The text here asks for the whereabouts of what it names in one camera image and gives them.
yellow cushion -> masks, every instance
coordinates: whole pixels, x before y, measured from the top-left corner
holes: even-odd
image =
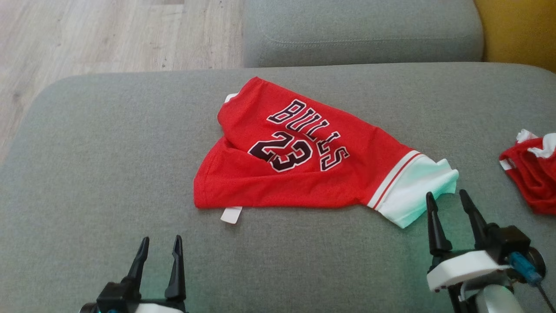
[[[556,72],[556,1],[475,0],[488,62],[530,64]]]

red garment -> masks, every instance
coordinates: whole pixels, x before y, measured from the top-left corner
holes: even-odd
[[[193,182],[198,208],[362,203],[406,227],[425,211],[428,191],[455,191],[458,172],[446,160],[434,163],[378,127],[258,77],[218,121],[224,137]]]
[[[526,130],[500,155],[500,164],[539,214],[556,214],[556,134],[537,138]]]

light wood plank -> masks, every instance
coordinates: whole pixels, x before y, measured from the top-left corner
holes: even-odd
[[[241,67],[243,0],[0,0],[0,164],[64,77]]]

gray fabric surface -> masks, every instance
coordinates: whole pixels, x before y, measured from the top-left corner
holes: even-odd
[[[480,61],[472,0],[249,0],[247,67]]]
[[[198,211],[192,182],[222,135],[225,96],[260,76],[447,158],[488,222],[514,224],[548,264],[552,216],[536,216],[498,164],[521,128],[554,131],[556,75],[492,63],[408,63],[106,74],[64,79],[35,100],[0,170],[0,308],[77,312],[121,279],[151,236],[144,297],[162,297],[174,236],[195,312],[449,312],[429,292],[426,218],[400,229],[363,206]],[[471,228],[455,195],[439,199],[455,248]],[[517,286],[527,312],[546,311]]]

gray upholstery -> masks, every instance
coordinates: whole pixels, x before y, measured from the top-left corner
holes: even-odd
[[[460,170],[485,219],[515,224],[549,267],[556,219],[537,216],[498,164],[521,128],[554,131],[556,75],[522,65],[408,63],[106,74],[35,100],[0,172],[2,312],[77,312],[126,273],[151,236],[144,297],[168,283],[174,236],[190,312],[449,312],[429,292],[426,218],[400,229],[364,206],[198,211],[192,182],[221,136],[225,96],[260,76],[353,113]],[[459,199],[439,199],[456,248],[472,247]],[[517,287],[527,312],[538,293]]]
[[[473,0],[248,0],[247,67],[480,61]]]

